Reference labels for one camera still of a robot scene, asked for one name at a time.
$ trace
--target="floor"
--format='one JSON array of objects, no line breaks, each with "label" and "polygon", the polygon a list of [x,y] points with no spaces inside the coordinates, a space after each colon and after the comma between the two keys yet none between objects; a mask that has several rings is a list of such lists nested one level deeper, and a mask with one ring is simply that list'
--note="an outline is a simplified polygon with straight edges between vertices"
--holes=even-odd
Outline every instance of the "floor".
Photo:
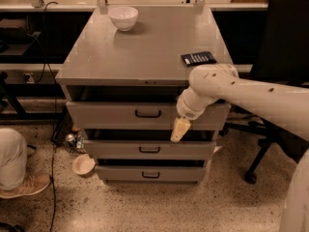
[{"label": "floor", "polygon": [[28,158],[28,172],[54,176],[56,199],[52,185],[34,196],[0,199],[0,221],[30,232],[274,232],[295,170],[295,163],[272,145],[256,171],[257,184],[245,183],[245,169],[258,152],[258,136],[230,130],[219,136],[217,145],[222,147],[213,156],[208,178],[198,186],[106,185],[95,172],[80,177],[72,171],[78,154],[65,145],[53,146],[53,125],[6,127],[38,147]]}]

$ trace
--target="black remote control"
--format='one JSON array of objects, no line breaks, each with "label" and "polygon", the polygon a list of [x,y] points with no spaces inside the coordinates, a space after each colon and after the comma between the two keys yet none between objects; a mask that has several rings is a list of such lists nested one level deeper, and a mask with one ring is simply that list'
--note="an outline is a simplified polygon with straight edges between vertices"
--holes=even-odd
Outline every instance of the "black remote control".
[{"label": "black remote control", "polygon": [[209,51],[184,54],[182,55],[182,58],[187,67],[216,63],[215,58]]}]

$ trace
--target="gray tabletop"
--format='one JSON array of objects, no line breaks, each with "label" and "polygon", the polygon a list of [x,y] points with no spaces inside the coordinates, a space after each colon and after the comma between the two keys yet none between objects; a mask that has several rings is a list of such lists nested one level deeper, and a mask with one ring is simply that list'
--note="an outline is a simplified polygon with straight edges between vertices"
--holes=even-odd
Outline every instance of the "gray tabletop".
[{"label": "gray tabletop", "polygon": [[232,63],[211,10],[198,6],[134,6],[136,25],[119,31],[108,10],[95,9],[56,78],[64,85],[169,85],[187,81],[182,54],[210,51]]}]

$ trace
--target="drawer handle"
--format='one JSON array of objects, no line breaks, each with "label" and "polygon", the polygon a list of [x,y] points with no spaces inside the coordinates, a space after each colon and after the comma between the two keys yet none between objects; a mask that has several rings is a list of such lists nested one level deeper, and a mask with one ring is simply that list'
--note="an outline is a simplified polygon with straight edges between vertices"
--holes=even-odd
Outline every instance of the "drawer handle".
[{"label": "drawer handle", "polygon": [[161,116],[161,110],[158,110],[157,114],[155,114],[155,115],[140,114],[137,110],[135,110],[135,116],[137,118],[153,118],[153,119],[155,119],[155,118],[158,118],[158,117]]},{"label": "drawer handle", "polygon": [[140,153],[159,153],[160,147],[139,147]]},{"label": "drawer handle", "polygon": [[146,173],[146,172],[142,172],[142,176],[144,178],[148,178],[148,179],[158,179],[160,178],[160,172],[157,173]]}]

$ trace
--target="brown shoe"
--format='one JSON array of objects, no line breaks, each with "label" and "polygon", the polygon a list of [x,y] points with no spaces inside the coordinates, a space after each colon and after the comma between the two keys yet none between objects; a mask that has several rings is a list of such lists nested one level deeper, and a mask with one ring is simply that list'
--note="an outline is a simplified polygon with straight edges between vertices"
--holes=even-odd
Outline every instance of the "brown shoe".
[{"label": "brown shoe", "polygon": [[50,184],[50,176],[47,174],[37,176],[26,176],[23,183],[12,190],[1,190],[0,198],[11,199],[20,196],[30,196],[37,194],[48,187]]}]

